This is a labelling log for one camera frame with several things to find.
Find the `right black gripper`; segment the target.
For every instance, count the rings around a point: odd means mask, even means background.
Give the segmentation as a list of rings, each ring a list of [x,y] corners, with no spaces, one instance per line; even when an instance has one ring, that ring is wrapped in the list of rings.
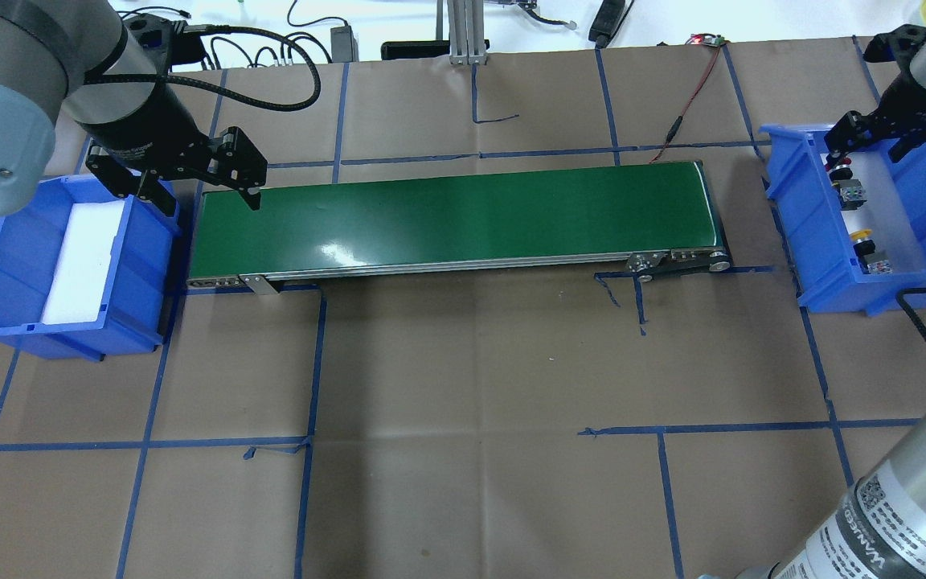
[[[826,171],[846,166],[846,158],[860,148],[894,140],[891,162],[903,161],[926,144],[926,88],[903,71],[885,89],[877,109],[868,114],[850,110],[824,136]]]

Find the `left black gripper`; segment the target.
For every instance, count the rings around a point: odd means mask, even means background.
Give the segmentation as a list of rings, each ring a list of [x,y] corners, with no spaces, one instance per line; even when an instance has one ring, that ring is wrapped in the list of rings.
[[[109,190],[138,195],[163,216],[177,201],[162,180],[196,179],[239,191],[251,211],[260,210],[267,158],[240,127],[210,137],[165,82],[120,120],[86,125],[91,136],[85,167]]]

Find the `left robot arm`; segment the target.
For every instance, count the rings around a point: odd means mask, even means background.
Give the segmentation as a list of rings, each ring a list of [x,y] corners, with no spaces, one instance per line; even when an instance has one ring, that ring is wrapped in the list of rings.
[[[85,166],[115,198],[176,212],[164,181],[238,191],[253,210],[267,161],[242,129],[199,131],[168,82],[205,55],[199,31],[106,1],[0,1],[0,216],[29,204],[66,114],[88,133]]]

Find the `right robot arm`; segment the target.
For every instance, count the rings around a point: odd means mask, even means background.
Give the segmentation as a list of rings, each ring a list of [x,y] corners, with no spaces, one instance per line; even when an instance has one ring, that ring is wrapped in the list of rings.
[[[768,197],[776,203],[801,285],[800,304],[819,311],[882,312],[926,294],[926,28],[903,25],[872,38],[868,62],[898,76],[877,109],[833,125],[766,125],[772,137]],[[851,239],[828,179],[853,153],[885,153],[893,191],[924,260],[904,273],[875,272],[870,234]],[[856,253],[857,246],[867,250]],[[926,415],[849,488],[789,556],[744,569],[743,578],[926,578]]]

